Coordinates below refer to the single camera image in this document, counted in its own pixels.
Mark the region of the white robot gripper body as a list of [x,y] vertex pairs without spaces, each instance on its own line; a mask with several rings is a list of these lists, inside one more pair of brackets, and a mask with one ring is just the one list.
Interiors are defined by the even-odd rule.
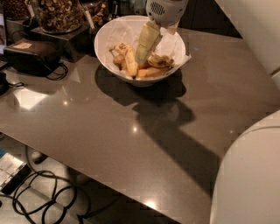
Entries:
[[189,0],[147,0],[146,14],[160,27],[175,25],[184,15]]

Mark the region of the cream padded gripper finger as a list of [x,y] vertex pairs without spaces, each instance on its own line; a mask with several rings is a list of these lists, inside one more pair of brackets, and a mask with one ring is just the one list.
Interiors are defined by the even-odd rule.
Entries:
[[160,42],[162,35],[160,27],[152,21],[148,21],[142,27],[136,48],[136,62],[142,65],[154,51]]
[[179,26],[179,22],[171,25],[168,29],[167,29],[167,32],[171,35],[174,35],[176,32],[177,32],[177,29],[178,29],[178,26]]

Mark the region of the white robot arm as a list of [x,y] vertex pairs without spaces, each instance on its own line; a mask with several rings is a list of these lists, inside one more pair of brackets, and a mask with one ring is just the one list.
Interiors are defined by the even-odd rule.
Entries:
[[201,41],[192,107],[139,115],[170,157],[163,207],[178,224],[280,224],[280,0],[216,2],[249,49]]

